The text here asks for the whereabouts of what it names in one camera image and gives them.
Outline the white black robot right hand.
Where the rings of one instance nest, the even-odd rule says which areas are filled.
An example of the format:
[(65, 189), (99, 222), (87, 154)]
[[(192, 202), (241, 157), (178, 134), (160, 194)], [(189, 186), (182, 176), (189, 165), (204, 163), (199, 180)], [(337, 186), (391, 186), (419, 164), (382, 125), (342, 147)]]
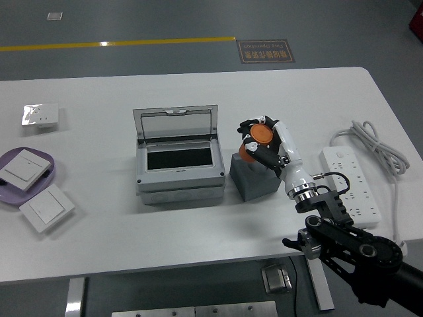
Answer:
[(315, 181), (305, 171), (298, 148), (283, 122), (260, 116), (241, 122), (237, 131), (242, 135), (245, 154), (273, 170), (284, 182), (291, 200), (298, 203), (317, 195)]

